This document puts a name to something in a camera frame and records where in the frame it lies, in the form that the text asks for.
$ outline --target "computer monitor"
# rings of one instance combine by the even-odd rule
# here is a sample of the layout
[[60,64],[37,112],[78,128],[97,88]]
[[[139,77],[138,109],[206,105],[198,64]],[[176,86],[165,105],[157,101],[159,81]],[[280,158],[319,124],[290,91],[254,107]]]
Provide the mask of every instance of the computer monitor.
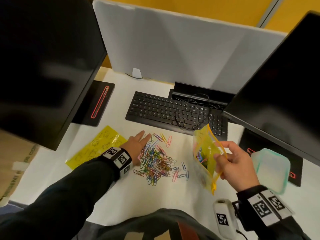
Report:
[[0,0],[0,128],[56,150],[107,52],[89,0]]
[[320,15],[309,12],[223,115],[320,165]]

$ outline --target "keyboard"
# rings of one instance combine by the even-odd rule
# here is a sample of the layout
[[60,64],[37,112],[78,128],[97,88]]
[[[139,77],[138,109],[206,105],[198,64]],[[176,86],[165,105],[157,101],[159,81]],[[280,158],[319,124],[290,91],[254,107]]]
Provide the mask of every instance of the keyboard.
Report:
[[226,141],[228,119],[221,113],[218,109],[135,92],[125,119],[187,135],[209,124],[215,137]]

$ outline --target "desk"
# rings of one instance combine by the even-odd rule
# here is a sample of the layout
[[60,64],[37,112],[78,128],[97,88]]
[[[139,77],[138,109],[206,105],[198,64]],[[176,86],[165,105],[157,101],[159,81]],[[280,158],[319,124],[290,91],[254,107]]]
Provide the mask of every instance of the desk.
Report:
[[[10,200],[31,204],[49,185],[70,173],[65,161],[94,138],[106,125],[110,125],[125,138],[141,130],[146,133],[172,135],[170,156],[177,164],[184,161],[190,170],[189,181],[178,180],[173,183],[170,178],[159,180],[156,186],[148,185],[145,178],[130,172],[127,178],[120,180],[95,205],[94,211],[87,219],[101,225],[114,225],[128,218],[154,212],[159,208],[183,210],[205,227],[219,235],[213,212],[213,202],[218,198],[237,200],[235,190],[226,180],[219,179],[214,196],[202,189],[190,166],[192,136],[158,129],[131,121],[126,121],[127,109],[135,91],[168,97],[173,84],[153,80],[136,80],[125,74],[115,73],[102,68],[97,75],[105,82],[115,83],[115,89],[106,107],[98,127],[71,124],[63,137],[57,151],[41,148],[26,170],[16,191]],[[243,127],[228,123],[228,140],[239,142]],[[301,187],[289,183],[281,198],[294,210],[295,219],[311,239],[320,235],[320,167],[307,160],[303,161]],[[248,239],[257,239],[254,232],[244,232]]]

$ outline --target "yellow plastic bag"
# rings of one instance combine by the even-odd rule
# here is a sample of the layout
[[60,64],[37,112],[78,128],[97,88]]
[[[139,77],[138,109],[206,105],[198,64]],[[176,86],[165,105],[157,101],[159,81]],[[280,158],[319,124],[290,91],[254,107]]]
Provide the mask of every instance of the yellow plastic bag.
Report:
[[90,159],[100,156],[110,147],[119,147],[127,140],[110,126],[106,126],[92,141],[66,161],[72,170]]
[[216,169],[214,154],[222,153],[216,145],[219,145],[225,156],[227,156],[225,149],[213,135],[209,125],[206,125],[202,129],[198,129],[194,132],[194,169],[203,187],[209,190],[213,195],[214,191],[216,190],[216,181],[220,177],[220,174],[214,173]]

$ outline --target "black sleeve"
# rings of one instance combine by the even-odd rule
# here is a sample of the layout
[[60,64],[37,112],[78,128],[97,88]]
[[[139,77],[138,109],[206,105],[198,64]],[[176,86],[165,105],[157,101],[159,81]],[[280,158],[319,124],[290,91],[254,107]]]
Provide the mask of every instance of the black sleeve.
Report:
[[266,226],[263,223],[247,199],[264,190],[267,190],[265,186],[258,185],[237,193],[240,201],[239,213],[247,227],[254,230],[260,240],[309,240],[310,238],[302,231],[292,216],[271,226]]
[[108,161],[83,163],[49,186],[34,203],[0,224],[2,239],[71,239],[94,204],[119,177]]

